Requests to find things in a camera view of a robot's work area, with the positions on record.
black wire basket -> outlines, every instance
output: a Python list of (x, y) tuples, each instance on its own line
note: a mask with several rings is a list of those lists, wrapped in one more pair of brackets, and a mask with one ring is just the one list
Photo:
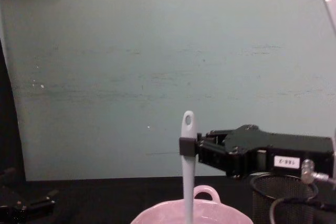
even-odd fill
[[(312, 199), (318, 194), (315, 184), (306, 185), (293, 176), (263, 174), (255, 176), (250, 182), (253, 188), (253, 222), (269, 224), (271, 204), (280, 198)], [(312, 224), (312, 207), (280, 203), (275, 209), (276, 224)]]

teal wall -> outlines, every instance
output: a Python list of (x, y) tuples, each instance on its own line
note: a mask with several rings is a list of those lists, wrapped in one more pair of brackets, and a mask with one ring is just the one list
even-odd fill
[(0, 5), (28, 180), (181, 175), (186, 110), (204, 133), (336, 126), (336, 36), (322, 0)]

black table surface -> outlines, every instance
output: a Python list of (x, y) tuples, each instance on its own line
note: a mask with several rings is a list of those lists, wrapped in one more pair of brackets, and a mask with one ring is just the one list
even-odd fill
[[(240, 181), (225, 176), (196, 177), (195, 185), (214, 187), (222, 203), (251, 217), (252, 190), (249, 181), (250, 177)], [(319, 184), (318, 187), (320, 200), (336, 204), (336, 192), (330, 186)], [(0, 206), (14, 204), (18, 200), (33, 200), (53, 189), (60, 191), (54, 214), (29, 223), (129, 224), (143, 210), (183, 197), (180, 177), (28, 182), (11, 189), (2, 188)], [(206, 194), (198, 198), (211, 199)], [(336, 223), (336, 215), (318, 212), (314, 223)]]

